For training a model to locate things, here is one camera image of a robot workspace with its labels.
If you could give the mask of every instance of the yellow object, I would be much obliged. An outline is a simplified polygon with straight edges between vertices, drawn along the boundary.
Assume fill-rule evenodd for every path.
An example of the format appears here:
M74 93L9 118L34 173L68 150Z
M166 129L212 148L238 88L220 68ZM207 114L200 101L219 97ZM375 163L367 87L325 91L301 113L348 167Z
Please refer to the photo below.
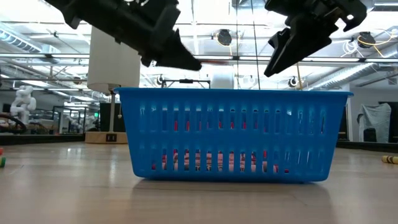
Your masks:
M297 63L296 66L297 66L297 76L298 76L298 83L300 84L300 90L303 90L303 83L301 82L301 77L300 77L299 63Z
M366 45L370 45L370 46L378 46L378 45L382 45L382 44L386 44L386 43L390 42L393 38L393 35L394 35L394 32L391 32L390 39L388 39L387 41L378 43L378 44L366 43L365 41L360 40L361 36L358 36L357 41L362 44L366 44Z
M389 164L398 164L398 156L383 156L381 161Z

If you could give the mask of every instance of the white cloth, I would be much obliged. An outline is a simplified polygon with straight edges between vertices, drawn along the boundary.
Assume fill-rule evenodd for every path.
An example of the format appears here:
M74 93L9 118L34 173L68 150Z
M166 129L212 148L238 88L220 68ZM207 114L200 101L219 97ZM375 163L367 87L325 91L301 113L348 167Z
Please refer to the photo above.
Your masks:
M379 143L388 143L390 133L391 107L387 103L377 106L361 105L359 119L359 141L363 142L363 131L368 128L376 130L376 139Z

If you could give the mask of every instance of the metal frame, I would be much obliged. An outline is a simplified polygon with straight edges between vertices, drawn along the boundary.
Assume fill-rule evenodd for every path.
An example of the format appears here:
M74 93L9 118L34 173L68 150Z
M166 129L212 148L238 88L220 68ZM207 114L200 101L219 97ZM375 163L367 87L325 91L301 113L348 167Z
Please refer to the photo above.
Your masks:
M180 80L162 80L162 88L170 88L175 82L184 83L184 84L192 84L194 82L199 83L203 88L205 88L201 83L209 84L209 88L211 88L209 80L191 80L191 79L180 79Z

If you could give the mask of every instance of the white cylinder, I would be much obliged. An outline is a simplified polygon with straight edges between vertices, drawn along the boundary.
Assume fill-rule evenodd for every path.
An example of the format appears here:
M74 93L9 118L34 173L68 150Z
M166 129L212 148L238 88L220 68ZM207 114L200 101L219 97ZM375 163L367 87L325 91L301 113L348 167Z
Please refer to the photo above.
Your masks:
M141 57L125 44L118 44L108 34L93 27L91 30L88 88L110 93L118 86L138 87Z
M211 74L211 88L233 89L234 88L234 70L230 66L214 66Z

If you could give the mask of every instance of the black cable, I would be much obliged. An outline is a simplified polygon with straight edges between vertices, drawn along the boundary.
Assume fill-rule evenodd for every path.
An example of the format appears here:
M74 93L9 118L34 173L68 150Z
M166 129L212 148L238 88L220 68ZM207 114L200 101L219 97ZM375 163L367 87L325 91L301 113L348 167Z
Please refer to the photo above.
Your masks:
M4 127L4 126L0 125L0 133L23 134L27 131L26 125L22 121L18 120L17 118L15 118L13 116L9 116L6 114L0 114L0 118L10 119L11 121L16 123L16 127L18 127L18 125L21 127L20 129L13 130L9 127Z
M65 41L63 41L63 40L60 38L60 36L58 35L57 31L55 31L55 32L53 33L53 36L54 36L57 40L59 40L60 42L62 42L63 44L67 45L68 47L70 47L70 48L73 49L74 51L76 51L76 52L78 52L79 54L81 54L81 52L78 51L78 50L76 50L76 48L72 47L70 44L68 44L68 43L66 43Z
M260 87L260 72L259 72L259 55L257 54L257 37L256 37L256 25L254 22L254 9L253 9L253 0L251 1L251 13L253 15L253 31L254 31L254 46L256 48L256 63L257 63L257 78L258 78L258 83L259 83L259 90L261 90Z

